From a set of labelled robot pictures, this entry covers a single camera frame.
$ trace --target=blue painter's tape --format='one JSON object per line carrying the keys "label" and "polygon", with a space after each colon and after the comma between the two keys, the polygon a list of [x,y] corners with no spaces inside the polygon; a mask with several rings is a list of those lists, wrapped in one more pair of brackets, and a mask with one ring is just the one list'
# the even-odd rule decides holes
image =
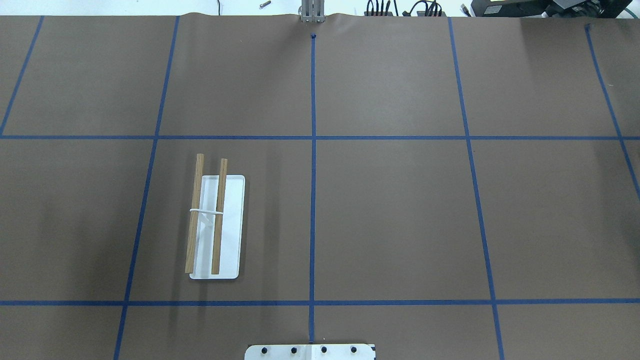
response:
{"label": "blue painter's tape", "polygon": [[29,64],[29,59],[31,59],[33,48],[36,46],[36,40],[38,40],[38,35],[40,34],[40,29],[42,28],[43,21],[44,21],[44,16],[41,16],[40,20],[38,21],[38,26],[36,26],[36,31],[35,33],[33,33],[33,38],[31,39],[31,44],[29,45],[27,56],[24,57],[24,62],[22,63],[20,74],[18,74],[18,80],[16,80],[15,82],[15,86],[13,87],[13,92],[11,93],[11,97],[9,98],[9,103],[7,104],[6,110],[4,111],[2,124],[0,124],[0,135],[4,133],[4,127],[6,126],[6,123],[9,120],[9,114],[11,113],[13,102],[15,101],[16,95],[18,95],[18,89],[20,88],[20,84],[22,83],[22,77],[24,76],[24,72],[27,70],[27,65]]}
{"label": "blue painter's tape", "polygon": [[162,124],[162,114],[164,109],[164,100],[166,98],[166,89],[169,85],[169,77],[171,75],[171,64],[173,60],[173,52],[175,50],[175,39],[178,34],[178,25],[180,23],[180,17],[175,17],[175,23],[173,25],[173,36],[171,40],[171,48],[169,50],[169,58],[167,60],[166,72],[164,74],[164,84],[162,90],[162,96],[160,98],[160,106],[158,109],[158,117],[156,122],[156,133],[154,142],[151,146],[151,155],[149,156],[149,166],[147,168],[147,178],[145,180],[145,189],[142,194],[142,203],[140,205],[140,215],[138,216],[138,226],[136,228],[136,237],[133,243],[133,251],[131,253],[131,263],[129,265],[129,275],[127,276],[127,286],[124,294],[124,302],[125,304],[122,306],[122,314],[120,316],[120,326],[118,327],[118,336],[116,338],[116,347],[113,352],[113,359],[118,360],[120,356],[120,345],[122,344],[122,336],[124,335],[124,327],[125,321],[127,319],[127,303],[129,302],[129,297],[131,296],[131,285],[133,283],[133,273],[136,269],[136,260],[138,258],[138,247],[140,246],[140,235],[142,233],[142,224],[145,219],[145,211],[147,208],[147,198],[149,195],[149,186],[151,184],[151,174],[154,169],[154,162],[156,160],[156,149],[158,144],[157,136],[160,132],[160,125]]}
{"label": "blue painter's tape", "polygon": [[[616,140],[617,136],[528,136],[528,135],[0,135],[4,140]],[[640,140],[640,136],[623,136]]]}
{"label": "blue painter's tape", "polygon": [[0,300],[0,306],[123,306],[124,301],[109,300]]}
{"label": "blue painter's tape", "polygon": [[308,306],[306,300],[129,301],[129,306]]}
{"label": "blue painter's tape", "polygon": [[498,299],[496,305],[544,305],[544,304],[638,304],[640,298],[599,299]]}
{"label": "blue painter's tape", "polygon": [[441,306],[491,305],[491,300],[316,300],[316,306]]}
{"label": "blue painter's tape", "polygon": [[311,209],[309,231],[309,343],[315,338],[316,300],[316,34],[311,34]]}
{"label": "blue painter's tape", "polygon": [[613,126],[616,128],[616,133],[618,134],[618,140],[620,141],[620,147],[622,148],[622,153],[625,156],[625,161],[627,162],[627,168],[629,170],[629,174],[631,175],[631,180],[633,181],[634,188],[636,188],[636,196],[640,200],[640,186],[638,185],[636,172],[634,171],[634,167],[631,164],[631,159],[629,158],[627,146],[625,145],[625,140],[622,137],[622,131],[620,130],[620,125],[618,124],[618,119],[616,118],[616,113],[615,111],[613,111],[613,105],[611,104],[611,99],[609,98],[609,92],[607,91],[607,87],[604,85],[604,80],[602,79],[602,73],[600,72],[600,66],[598,65],[596,52],[593,49],[593,42],[591,41],[591,24],[587,24],[584,27],[584,33],[587,36],[587,43],[589,44],[591,59],[593,60],[593,66],[596,70],[596,75],[598,76],[598,82],[600,83],[600,88],[602,89],[602,93],[604,94],[604,99],[607,102],[607,107],[609,108],[609,115],[611,115],[611,121],[613,121]]}
{"label": "blue painter's tape", "polygon": [[[474,162],[474,152],[471,148],[471,137],[469,133],[469,125],[467,121],[467,109],[465,107],[465,97],[462,92],[462,80],[460,78],[460,66],[458,65],[458,54],[456,51],[456,39],[453,33],[453,23],[451,18],[449,21],[449,37],[451,38],[451,52],[453,53],[453,65],[456,72],[456,82],[458,83],[458,97],[460,98],[460,110],[462,114],[462,122],[465,128],[465,136],[467,137],[467,153],[469,156],[469,166],[471,168],[471,180],[474,185],[474,195],[476,197],[476,209],[478,215],[478,224],[480,225],[480,237],[482,239],[482,247],[484,252],[484,267],[486,268],[486,277],[489,284],[489,294],[491,300],[495,301],[495,288],[493,285],[493,272],[491,269],[491,260],[489,258],[489,246],[486,241],[486,232],[484,230],[484,216],[482,212],[482,203],[480,201],[480,192],[478,190],[477,176],[476,176],[476,164]],[[495,337],[497,340],[498,353],[500,360],[504,360],[504,349],[502,347],[502,333],[500,331],[500,321],[498,317],[498,308],[496,305],[492,306],[493,309],[493,323],[495,326]]]}

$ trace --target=white plate with holes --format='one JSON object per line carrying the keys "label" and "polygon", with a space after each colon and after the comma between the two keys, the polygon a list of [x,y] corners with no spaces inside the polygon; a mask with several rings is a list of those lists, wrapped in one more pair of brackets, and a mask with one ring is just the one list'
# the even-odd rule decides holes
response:
{"label": "white plate with holes", "polygon": [[[220,274],[211,273],[213,259],[214,215],[198,215],[196,235],[196,258],[192,279],[235,279],[240,273],[240,246],[242,242],[242,219],[244,213],[244,176],[227,175],[225,187],[225,209],[222,221],[220,246]],[[215,211],[218,200],[218,176],[202,177],[200,209]]]}
{"label": "white plate with holes", "polygon": [[252,345],[244,360],[375,360],[369,344]]}

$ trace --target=blue tape line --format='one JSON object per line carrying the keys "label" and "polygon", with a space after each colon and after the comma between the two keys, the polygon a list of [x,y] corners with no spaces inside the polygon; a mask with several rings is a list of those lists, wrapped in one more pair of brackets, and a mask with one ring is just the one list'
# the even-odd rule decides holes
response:
{"label": "blue tape line", "polygon": [[6,140],[153,140],[153,135],[2,135]]}
{"label": "blue tape line", "polygon": [[0,300],[0,306],[122,306],[124,301],[91,300]]}
{"label": "blue tape line", "polygon": [[471,140],[617,140],[616,136],[491,136],[472,135]]}
{"label": "blue tape line", "polygon": [[[617,136],[514,135],[0,135],[5,140],[619,140]],[[640,140],[640,136],[623,136]]]}
{"label": "blue tape line", "polygon": [[316,328],[316,34],[311,34],[311,209],[309,232],[309,343]]}
{"label": "blue tape line", "polygon": [[116,338],[116,348],[113,351],[113,360],[118,360],[120,357],[120,346],[122,345],[122,336],[124,335],[124,323],[127,319],[127,310],[129,307],[127,303],[122,306],[122,312],[120,313],[120,325],[118,325],[118,336]]}
{"label": "blue tape line", "polygon": [[[493,286],[493,272],[491,270],[491,259],[489,258],[489,246],[486,242],[486,232],[484,230],[484,216],[482,212],[482,203],[480,202],[480,191],[478,190],[478,183],[476,177],[476,164],[474,162],[474,152],[471,148],[471,137],[469,134],[469,125],[467,122],[467,109],[465,107],[465,98],[462,92],[462,80],[460,79],[460,66],[458,65],[458,54],[456,52],[456,40],[453,33],[453,23],[451,18],[447,18],[449,21],[449,36],[451,38],[451,52],[453,53],[453,65],[456,71],[456,81],[458,83],[458,97],[460,98],[460,110],[462,114],[462,123],[465,127],[465,136],[467,137],[467,153],[469,156],[469,167],[471,168],[471,180],[474,185],[474,195],[476,197],[476,210],[478,214],[478,223],[480,225],[480,237],[482,238],[482,248],[484,252],[484,266],[486,268],[486,277],[489,284],[489,294],[491,300],[495,301],[495,288]],[[498,317],[498,307],[492,306],[493,309],[493,324],[495,326],[495,337],[498,345],[498,353],[500,360],[504,360],[504,349],[502,346],[502,333],[500,331],[500,321]]]}
{"label": "blue tape line", "polygon": [[496,305],[542,305],[542,304],[638,304],[640,298],[600,299],[502,299]]}
{"label": "blue tape line", "polygon": [[20,74],[18,75],[18,80],[15,82],[15,86],[13,87],[13,92],[11,93],[11,98],[9,99],[9,103],[6,106],[6,110],[4,111],[4,117],[2,119],[2,124],[0,124],[0,135],[4,133],[4,127],[6,126],[6,122],[9,120],[9,114],[11,113],[11,108],[13,107],[13,102],[15,100],[16,95],[18,95],[18,89],[20,88],[20,83],[22,82],[22,77],[24,76],[24,72],[27,70],[27,65],[29,64],[29,59],[31,58],[31,53],[33,53],[33,48],[36,46],[36,40],[38,40],[38,35],[40,34],[40,29],[42,28],[42,22],[44,21],[44,16],[40,17],[38,21],[38,26],[36,27],[36,32],[33,33],[33,38],[31,39],[31,45],[29,45],[29,51],[27,51],[27,56],[24,57],[24,62],[22,63],[22,68],[20,69]]}
{"label": "blue tape line", "polygon": [[129,306],[308,306],[307,300],[129,301]]}
{"label": "blue tape line", "polygon": [[584,33],[587,35],[587,43],[589,44],[589,51],[591,51],[591,59],[593,60],[593,66],[596,69],[596,75],[598,76],[598,81],[600,82],[600,88],[602,89],[602,93],[604,94],[604,99],[607,102],[607,107],[609,108],[609,114],[611,115],[613,126],[616,128],[616,133],[618,134],[618,140],[620,141],[620,147],[622,148],[622,153],[625,155],[625,161],[627,162],[627,168],[629,169],[629,174],[631,174],[631,180],[633,181],[634,187],[636,188],[636,196],[638,200],[640,200],[640,186],[638,185],[636,172],[634,172],[634,167],[631,164],[631,159],[629,158],[627,146],[625,145],[625,141],[622,137],[622,131],[620,131],[620,126],[618,125],[618,119],[616,118],[616,113],[613,111],[613,105],[611,104],[611,99],[609,98],[609,92],[607,91],[607,87],[604,85],[604,80],[602,79],[602,73],[600,72],[600,66],[598,65],[598,59],[596,58],[596,52],[593,49],[593,42],[591,41],[590,31],[591,31],[591,24],[587,24],[584,27]]}
{"label": "blue tape line", "polygon": [[178,25],[180,24],[180,17],[175,17],[173,24],[173,36],[171,39],[171,47],[169,49],[169,59],[166,62],[166,71],[164,72],[164,83],[162,85],[162,96],[160,96],[160,107],[158,109],[158,118],[156,121],[155,134],[160,134],[160,124],[162,123],[162,115],[164,113],[164,100],[166,99],[166,89],[169,87],[169,77],[171,76],[171,64],[173,63],[173,51],[175,50],[175,39],[178,35]]}
{"label": "blue tape line", "polygon": [[317,300],[317,306],[491,305],[491,300]]}
{"label": "blue tape line", "polygon": [[159,135],[160,140],[311,140],[307,135]]}
{"label": "blue tape line", "polygon": [[145,189],[142,194],[142,203],[140,204],[140,215],[138,217],[138,226],[136,228],[136,238],[133,243],[133,251],[131,253],[131,263],[129,265],[129,275],[127,276],[127,287],[124,294],[124,302],[125,304],[122,306],[122,314],[120,316],[120,326],[118,327],[118,337],[116,338],[116,347],[113,352],[113,359],[118,360],[120,356],[120,345],[122,344],[122,336],[124,335],[124,325],[127,319],[127,303],[129,302],[129,297],[131,296],[131,285],[133,283],[133,273],[136,269],[136,260],[138,258],[138,247],[140,246],[140,235],[142,233],[142,225],[145,219],[145,211],[147,209],[147,198],[149,195],[149,186],[151,184],[151,174],[154,169],[154,162],[156,160],[156,149],[158,144],[158,133],[160,132],[160,125],[162,123],[162,114],[164,110],[164,100],[166,98],[166,89],[169,85],[169,77],[171,75],[171,64],[173,60],[173,51],[175,50],[175,39],[178,34],[178,24],[180,23],[180,17],[175,17],[175,24],[173,25],[173,36],[171,40],[171,47],[169,50],[169,59],[167,60],[166,72],[164,74],[164,84],[162,90],[162,96],[160,98],[160,106],[158,109],[158,118],[156,122],[156,138],[154,139],[153,145],[151,146],[151,155],[149,156],[149,166],[147,169],[147,178],[145,180]]}
{"label": "blue tape line", "polygon": [[[308,300],[0,300],[0,306],[308,306]],[[315,306],[508,306],[562,304],[640,304],[640,298],[579,298],[579,299],[460,299],[460,300],[315,300]]]}
{"label": "blue tape line", "polygon": [[464,140],[461,135],[321,135],[316,136],[318,140]]}

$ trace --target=metal bracket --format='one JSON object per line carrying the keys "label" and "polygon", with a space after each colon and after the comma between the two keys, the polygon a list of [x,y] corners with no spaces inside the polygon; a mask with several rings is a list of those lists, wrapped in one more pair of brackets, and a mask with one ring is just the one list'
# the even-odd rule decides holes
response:
{"label": "metal bracket", "polygon": [[376,360],[373,344],[252,345],[244,360]]}
{"label": "metal bracket", "polygon": [[300,20],[302,22],[324,22],[324,0],[302,0]]}

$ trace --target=cable bundle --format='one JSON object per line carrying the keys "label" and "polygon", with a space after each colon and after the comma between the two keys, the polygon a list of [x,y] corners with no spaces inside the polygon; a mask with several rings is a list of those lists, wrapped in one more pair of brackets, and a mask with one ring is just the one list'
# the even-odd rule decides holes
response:
{"label": "cable bundle", "polygon": [[[387,0],[387,8],[385,9],[385,0],[376,0],[376,11],[373,11],[373,0],[369,0],[367,2],[367,12],[365,12],[366,16],[387,16],[389,13],[389,7],[391,6],[391,0]],[[396,0],[394,0],[394,7],[396,8],[396,16],[398,16],[398,5],[396,4]]]}
{"label": "cable bundle", "polygon": [[424,3],[424,16],[442,16],[442,6],[440,6],[440,4],[436,2],[436,0],[420,0],[417,3],[413,4],[409,12],[402,12],[402,15],[411,16],[413,9],[415,9],[415,7],[420,3]]}

